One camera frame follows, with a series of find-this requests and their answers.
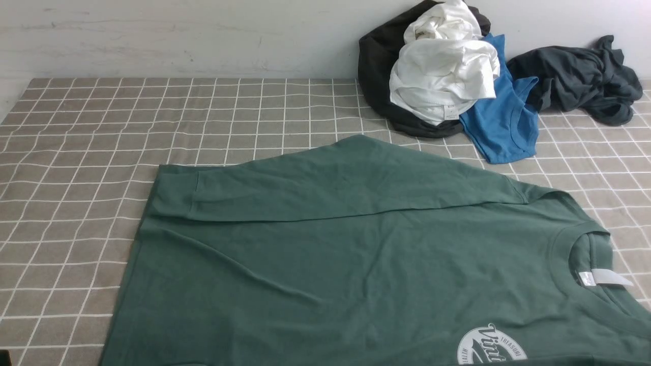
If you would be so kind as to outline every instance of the gray checkered fabric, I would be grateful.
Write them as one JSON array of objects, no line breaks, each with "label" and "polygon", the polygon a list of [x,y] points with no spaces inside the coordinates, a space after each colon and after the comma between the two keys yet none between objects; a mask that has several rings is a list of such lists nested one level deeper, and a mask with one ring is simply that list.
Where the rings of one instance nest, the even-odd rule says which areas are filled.
[{"label": "gray checkered fabric", "polygon": [[463,134],[397,134],[352,79],[34,79],[0,125],[0,348],[93,365],[159,164],[233,165],[365,134],[569,191],[651,309],[651,79],[624,127],[540,117],[538,154],[488,165]]}]

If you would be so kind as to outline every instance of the green t-shirt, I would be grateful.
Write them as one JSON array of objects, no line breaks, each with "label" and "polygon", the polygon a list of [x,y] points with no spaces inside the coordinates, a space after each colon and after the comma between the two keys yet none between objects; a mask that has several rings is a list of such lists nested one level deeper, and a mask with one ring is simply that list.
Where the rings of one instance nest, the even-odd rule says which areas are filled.
[{"label": "green t-shirt", "polygon": [[363,136],[164,165],[102,365],[651,365],[651,315],[567,194]]}]

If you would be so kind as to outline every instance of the neckline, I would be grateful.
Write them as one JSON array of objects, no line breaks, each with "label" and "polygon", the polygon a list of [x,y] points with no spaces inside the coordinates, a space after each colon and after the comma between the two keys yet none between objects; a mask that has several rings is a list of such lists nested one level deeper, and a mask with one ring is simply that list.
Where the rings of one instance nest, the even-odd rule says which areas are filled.
[{"label": "neckline", "polygon": [[[570,251],[577,240],[588,232],[608,232],[601,228],[596,222],[589,221],[563,229],[551,243],[549,250],[549,267],[556,286],[573,299],[574,302],[584,309],[595,321],[607,324],[609,327],[633,333],[640,337],[651,338],[651,320],[633,317],[621,311],[617,311],[603,302],[602,299],[593,294],[590,290],[584,289],[577,284],[570,271]],[[628,292],[630,300],[643,309]]]}]

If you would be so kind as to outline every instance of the circular logo print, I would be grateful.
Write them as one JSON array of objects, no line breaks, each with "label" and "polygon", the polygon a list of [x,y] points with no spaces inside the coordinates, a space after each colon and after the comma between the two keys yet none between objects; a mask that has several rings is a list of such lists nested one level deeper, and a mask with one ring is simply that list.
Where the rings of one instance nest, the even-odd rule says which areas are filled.
[{"label": "circular logo print", "polygon": [[464,335],[456,351],[460,365],[527,359],[522,347],[497,330],[495,324],[475,328]]}]

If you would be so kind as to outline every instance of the white label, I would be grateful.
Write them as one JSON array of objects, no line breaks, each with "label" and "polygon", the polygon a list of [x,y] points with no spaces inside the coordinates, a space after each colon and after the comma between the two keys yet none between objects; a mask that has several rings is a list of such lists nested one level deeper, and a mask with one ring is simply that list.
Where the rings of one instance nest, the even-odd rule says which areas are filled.
[{"label": "white label", "polygon": [[618,275],[611,270],[593,268],[592,277],[594,278],[594,282],[600,285],[605,284],[633,286],[633,283],[631,281],[628,281],[626,278],[623,278],[621,275]]},{"label": "white label", "polygon": [[592,276],[592,272],[579,272],[579,277],[581,278],[581,282],[583,282],[583,286],[597,285],[594,282],[594,277]]},{"label": "white label", "polygon": [[443,118],[445,120],[459,119],[459,110],[456,106],[443,106]]}]

